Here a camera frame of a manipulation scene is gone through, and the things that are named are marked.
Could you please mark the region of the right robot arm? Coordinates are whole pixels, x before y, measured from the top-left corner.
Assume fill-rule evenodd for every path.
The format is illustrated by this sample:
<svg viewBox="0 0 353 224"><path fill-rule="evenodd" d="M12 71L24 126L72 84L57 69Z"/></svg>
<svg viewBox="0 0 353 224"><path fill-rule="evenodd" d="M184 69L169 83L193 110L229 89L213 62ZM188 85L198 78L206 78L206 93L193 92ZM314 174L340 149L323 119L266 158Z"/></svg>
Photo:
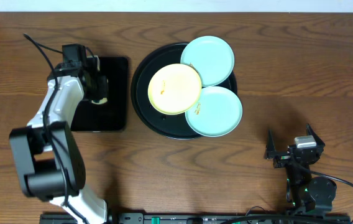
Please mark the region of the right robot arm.
<svg viewBox="0 0 353 224"><path fill-rule="evenodd" d="M336 183L327 177L313 177L309 167L320 159L325 143L309 124L306 135L296 137L285 152L277 152L272 135L268 136L267 156L273 159L274 168L284 168L287 173L286 200L293 207L286 214L324 217L332 210Z"/></svg>

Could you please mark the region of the yellow plate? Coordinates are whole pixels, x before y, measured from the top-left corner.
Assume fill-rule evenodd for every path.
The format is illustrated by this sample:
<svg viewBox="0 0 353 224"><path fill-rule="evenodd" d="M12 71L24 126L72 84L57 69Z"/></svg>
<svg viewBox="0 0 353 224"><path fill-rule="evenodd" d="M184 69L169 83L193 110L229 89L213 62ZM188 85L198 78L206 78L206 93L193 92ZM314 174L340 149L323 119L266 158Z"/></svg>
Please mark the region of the yellow plate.
<svg viewBox="0 0 353 224"><path fill-rule="evenodd" d="M177 115L189 110L199 100L201 89L201 78L194 68L174 63L153 75L147 94L157 111Z"/></svg>

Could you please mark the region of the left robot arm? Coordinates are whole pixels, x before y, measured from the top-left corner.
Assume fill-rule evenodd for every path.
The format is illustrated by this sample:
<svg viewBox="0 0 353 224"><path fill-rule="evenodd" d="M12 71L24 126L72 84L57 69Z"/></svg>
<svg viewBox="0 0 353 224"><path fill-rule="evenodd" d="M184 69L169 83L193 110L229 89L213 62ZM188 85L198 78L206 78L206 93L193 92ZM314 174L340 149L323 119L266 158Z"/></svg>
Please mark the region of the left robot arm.
<svg viewBox="0 0 353 224"><path fill-rule="evenodd" d="M22 192L64 209L42 214L41 223L118 223L106 201L85 184L85 165L70 129L81 102L107 98L108 77L100 72L99 57L50 68L37 114L9 134Z"/></svg>

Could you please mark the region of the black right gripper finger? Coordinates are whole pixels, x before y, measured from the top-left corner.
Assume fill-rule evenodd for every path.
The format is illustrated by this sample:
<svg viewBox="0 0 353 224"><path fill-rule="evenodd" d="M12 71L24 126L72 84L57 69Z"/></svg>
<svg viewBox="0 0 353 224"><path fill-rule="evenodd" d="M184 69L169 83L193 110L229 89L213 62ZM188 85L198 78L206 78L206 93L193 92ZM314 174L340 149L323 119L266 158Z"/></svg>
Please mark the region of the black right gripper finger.
<svg viewBox="0 0 353 224"><path fill-rule="evenodd" d="M325 143L323 140L315 133L315 131L312 129L309 123L306 123L306 133L309 136L312 136L314 138L314 141L316 142L316 145L318 147L324 147Z"/></svg>
<svg viewBox="0 0 353 224"><path fill-rule="evenodd" d="M276 155L277 155L277 151L275 149L272 132L269 129L268 130L267 143L266 143L266 147L265 147L264 158L265 159L273 159Z"/></svg>

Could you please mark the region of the yellow sponge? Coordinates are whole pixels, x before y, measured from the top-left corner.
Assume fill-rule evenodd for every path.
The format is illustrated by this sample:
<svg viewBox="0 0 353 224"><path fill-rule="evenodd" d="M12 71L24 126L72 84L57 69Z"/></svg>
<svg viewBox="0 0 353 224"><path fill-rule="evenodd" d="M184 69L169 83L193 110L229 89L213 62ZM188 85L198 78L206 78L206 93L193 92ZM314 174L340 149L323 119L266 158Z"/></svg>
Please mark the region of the yellow sponge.
<svg viewBox="0 0 353 224"><path fill-rule="evenodd" d="M103 104L105 104L107 102L108 102L107 98L102 98L100 100L91 100L91 103L95 104L95 105L103 105Z"/></svg>

